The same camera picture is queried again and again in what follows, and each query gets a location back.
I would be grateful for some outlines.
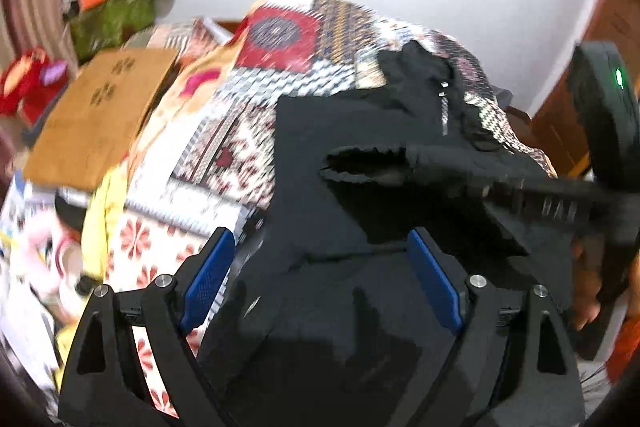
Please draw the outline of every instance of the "green bag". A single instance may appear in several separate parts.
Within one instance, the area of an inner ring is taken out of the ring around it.
[[[69,21],[78,61],[106,48],[119,48],[135,32],[156,20],[153,0],[106,0]]]

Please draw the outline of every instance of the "black device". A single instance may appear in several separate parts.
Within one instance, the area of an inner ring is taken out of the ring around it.
[[[624,241],[619,232],[625,223],[640,223],[640,110],[633,82],[613,42],[580,44],[574,52],[566,80],[589,145],[597,184],[627,194],[609,216],[600,267],[603,286],[598,293],[602,307],[596,320],[576,336],[575,350],[593,360],[609,326],[616,295],[627,286],[626,270],[638,253],[640,234]]]
[[[60,419],[74,427],[236,425],[185,340],[204,320],[234,250],[232,234],[217,229],[174,276],[128,292],[98,286],[66,362]],[[544,286],[500,290],[467,274],[425,229],[411,231],[407,251],[436,317],[457,340],[435,384],[423,388],[419,374],[412,380],[388,427],[565,427],[583,420],[573,351]],[[146,327],[179,420],[153,406],[133,325]]]

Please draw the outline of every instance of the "zipper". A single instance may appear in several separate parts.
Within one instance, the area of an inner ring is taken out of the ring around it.
[[[448,82],[442,82],[443,89],[445,87],[449,87]],[[447,136],[449,134],[449,100],[447,100],[447,95],[444,93],[444,90],[440,92],[440,105],[442,106],[442,135]]]

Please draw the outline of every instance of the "human hand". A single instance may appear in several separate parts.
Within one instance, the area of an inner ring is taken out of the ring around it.
[[[602,286],[600,273],[584,262],[584,246],[580,239],[572,242],[574,254],[574,317],[573,326],[581,330],[594,321],[600,313],[600,303],[596,299]],[[629,268],[629,306],[627,317],[640,316],[640,253]]]

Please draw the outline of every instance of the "brown cardboard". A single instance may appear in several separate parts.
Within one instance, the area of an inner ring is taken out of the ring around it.
[[[34,183],[94,190],[140,132],[177,50],[98,53],[68,87],[23,175]]]

